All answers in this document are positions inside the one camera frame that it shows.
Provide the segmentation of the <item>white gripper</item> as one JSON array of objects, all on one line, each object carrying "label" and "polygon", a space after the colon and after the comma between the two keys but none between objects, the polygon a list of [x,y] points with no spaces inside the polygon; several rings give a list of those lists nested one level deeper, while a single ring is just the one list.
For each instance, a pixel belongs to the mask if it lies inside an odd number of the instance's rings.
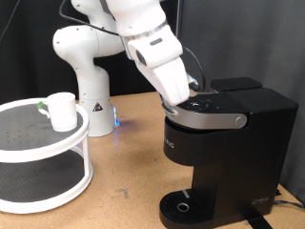
[{"label": "white gripper", "polygon": [[135,65],[170,105],[175,106],[189,98],[187,73],[180,57],[153,69],[139,62]]}]

